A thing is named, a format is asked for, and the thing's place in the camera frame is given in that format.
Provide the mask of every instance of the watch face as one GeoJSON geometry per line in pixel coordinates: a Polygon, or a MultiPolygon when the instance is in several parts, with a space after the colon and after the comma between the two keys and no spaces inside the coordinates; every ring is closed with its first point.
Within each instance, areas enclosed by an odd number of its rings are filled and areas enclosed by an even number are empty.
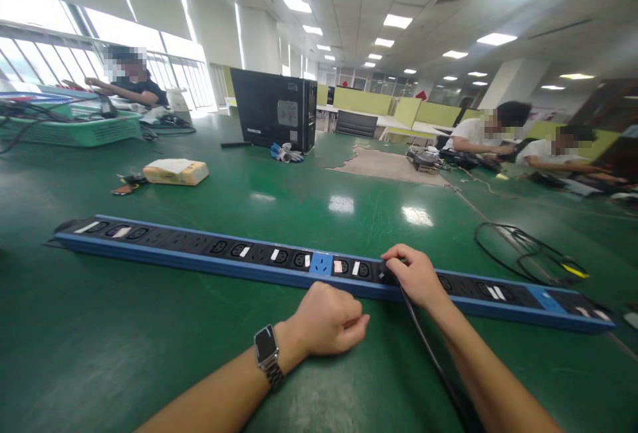
{"type": "Polygon", "coordinates": [[[264,328],[255,335],[257,349],[257,363],[263,363],[277,352],[277,342],[274,340],[272,325],[264,328]]]}

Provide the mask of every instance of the white t-shirt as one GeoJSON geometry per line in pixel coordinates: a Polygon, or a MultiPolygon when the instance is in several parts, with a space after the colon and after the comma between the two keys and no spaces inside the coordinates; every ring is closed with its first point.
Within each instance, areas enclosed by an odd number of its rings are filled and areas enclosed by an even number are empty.
{"type": "Polygon", "coordinates": [[[516,156],[516,164],[529,165],[525,158],[531,155],[538,156],[542,163],[552,164],[564,164],[569,161],[583,159],[582,157],[571,153],[552,154],[552,142],[547,139],[539,139],[538,141],[530,142],[525,149],[516,156]]]}
{"type": "Polygon", "coordinates": [[[500,146],[502,141],[501,133],[486,133],[485,122],[482,119],[472,118],[462,121],[454,128],[450,139],[448,139],[443,149],[454,151],[453,136],[464,137],[470,144],[481,144],[487,146],[500,146]]]}

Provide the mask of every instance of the power strip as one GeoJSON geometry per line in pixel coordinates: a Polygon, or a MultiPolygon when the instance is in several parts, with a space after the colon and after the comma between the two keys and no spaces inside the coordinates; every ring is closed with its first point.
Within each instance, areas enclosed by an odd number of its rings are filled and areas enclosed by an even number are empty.
{"type": "MultiPolygon", "coordinates": [[[[58,227],[65,248],[208,274],[299,288],[320,280],[354,296],[402,302],[396,279],[378,259],[257,242],[199,230],[96,215],[58,227]]],[[[598,333],[612,320],[578,292],[438,270],[456,306],[469,315],[598,333]]]]}

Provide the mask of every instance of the dark shirt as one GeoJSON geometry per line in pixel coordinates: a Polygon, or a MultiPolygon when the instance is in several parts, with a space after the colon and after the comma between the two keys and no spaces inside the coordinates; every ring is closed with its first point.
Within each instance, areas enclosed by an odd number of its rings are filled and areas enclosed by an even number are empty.
{"type": "Polygon", "coordinates": [[[140,81],[134,83],[129,81],[128,78],[119,78],[117,81],[111,83],[113,86],[129,90],[138,94],[142,94],[144,91],[151,92],[158,97],[157,104],[161,106],[168,106],[168,99],[166,98],[166,91],[163,91],[157,83],[147,79],[146,81],[140,81]]]}

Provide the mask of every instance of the tissue box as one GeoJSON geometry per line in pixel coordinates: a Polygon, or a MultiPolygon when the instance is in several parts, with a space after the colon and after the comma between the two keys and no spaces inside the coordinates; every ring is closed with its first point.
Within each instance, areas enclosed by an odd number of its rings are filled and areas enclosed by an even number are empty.
{"type": "Polygon", "coordinates": [[[208,174],[206,163],[188,159],[158,159],[144,167],[146,179],[153,184],[197,185],[208,174]]]}

